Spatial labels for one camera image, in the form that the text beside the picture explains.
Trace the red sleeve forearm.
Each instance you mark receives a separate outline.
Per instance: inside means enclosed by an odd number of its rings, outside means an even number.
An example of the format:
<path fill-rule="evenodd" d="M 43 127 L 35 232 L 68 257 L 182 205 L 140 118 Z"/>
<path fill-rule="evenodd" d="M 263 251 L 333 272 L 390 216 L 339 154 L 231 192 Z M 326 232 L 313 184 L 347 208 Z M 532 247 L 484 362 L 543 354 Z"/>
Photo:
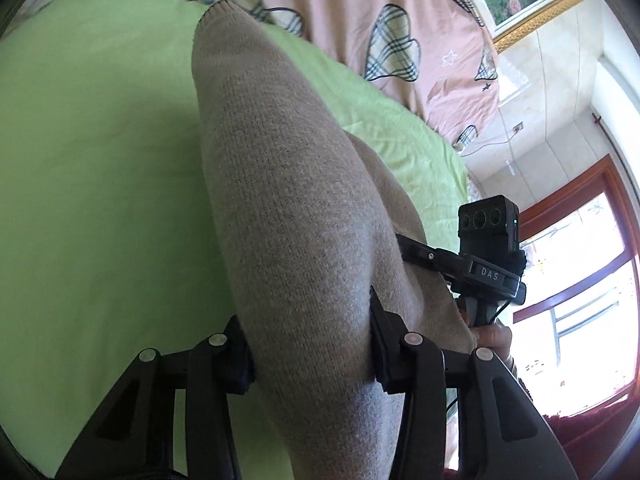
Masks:
<path fill-rule="evenodd" d="M 579 479 L 592 479 L 611 457 L 634 419 L 639 397 L 574 416 L 546 416 Z"/>

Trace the person's right hand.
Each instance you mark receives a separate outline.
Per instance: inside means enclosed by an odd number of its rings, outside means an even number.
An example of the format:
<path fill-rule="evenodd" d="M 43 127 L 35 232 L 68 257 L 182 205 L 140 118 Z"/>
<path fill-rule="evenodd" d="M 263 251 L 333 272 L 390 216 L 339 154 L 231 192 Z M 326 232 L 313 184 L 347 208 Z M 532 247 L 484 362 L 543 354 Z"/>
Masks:
<path fill-rule="evenodd" d="M 495 322 L 486 326 L 472 327 L 466 311 L 460 309 L 459 313 L 463 322 L 469 326 L 477 347 L 492 350 L 506 367 L 514 367 L 514 359 L 511 356 L 513 334 L 509 326 Z"/>

